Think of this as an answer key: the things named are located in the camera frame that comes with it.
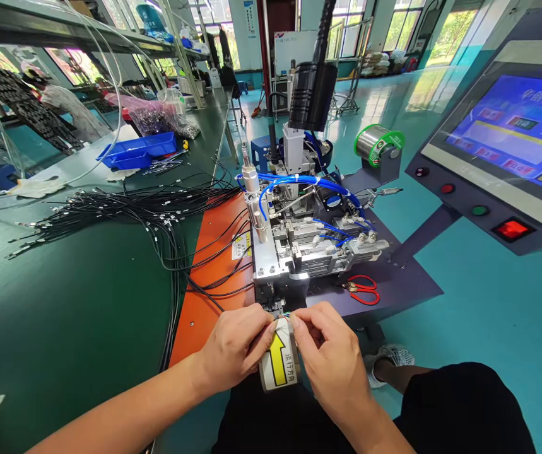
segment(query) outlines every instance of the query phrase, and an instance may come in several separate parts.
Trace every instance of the black shorts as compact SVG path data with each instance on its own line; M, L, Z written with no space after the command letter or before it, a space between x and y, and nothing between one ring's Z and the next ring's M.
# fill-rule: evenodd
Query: black shorts
M418 454L536 452L517 400L478 363L412 377L395 425ZM267 452L355 451L306 388L265 394L254 374L231 391L212 453Z

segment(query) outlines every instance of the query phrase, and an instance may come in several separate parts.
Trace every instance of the solder wire spool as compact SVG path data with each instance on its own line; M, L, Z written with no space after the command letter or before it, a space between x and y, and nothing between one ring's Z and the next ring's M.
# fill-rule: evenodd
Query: solder wire spool
M379 124L369 125L357 135L353 149L355 154L370 163L372 167L380 167L381 154L388 149L401 152L405 145L405 136L400 131L390 131Z

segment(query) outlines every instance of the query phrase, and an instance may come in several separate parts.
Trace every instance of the shelf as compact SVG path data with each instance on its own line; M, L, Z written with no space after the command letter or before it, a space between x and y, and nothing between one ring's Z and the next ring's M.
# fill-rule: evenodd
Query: shelf
M89 22L108 41L114 52L135 54L134 46L103 24ZM162 43L135 32L116 29L151 58L177 57L174 44ZM100 38L92 28L90 31ZM106 44L99 42L105 50ZM96 43L83 26L80 18L62 9L61 5L38 4L27 0L0 0L0 44L29 45L34 47L53 47L57 49L76 47L82 50L98 51ZM186 49L187 56L199 61L208 55Z

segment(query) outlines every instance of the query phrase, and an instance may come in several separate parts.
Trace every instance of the yellow arrow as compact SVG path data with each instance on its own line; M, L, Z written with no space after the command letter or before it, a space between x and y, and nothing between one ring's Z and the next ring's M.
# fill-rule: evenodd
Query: yellow arrow
M284 348L284 343L277 333L275 333L273 335L271 346L269 347L271 366L273 367L273 375L275 377L275 386L281 386L287 383L287 380L285 379L285 370L283 369L283 354L281 353L281 349Z

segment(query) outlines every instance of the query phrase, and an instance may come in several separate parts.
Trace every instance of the whiteboard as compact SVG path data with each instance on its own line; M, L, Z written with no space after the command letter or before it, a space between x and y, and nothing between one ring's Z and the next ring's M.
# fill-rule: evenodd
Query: whiteboard
M275 32L275 74L286 75L292 60L296 60L296 66L311 61L316 40L317 30Z

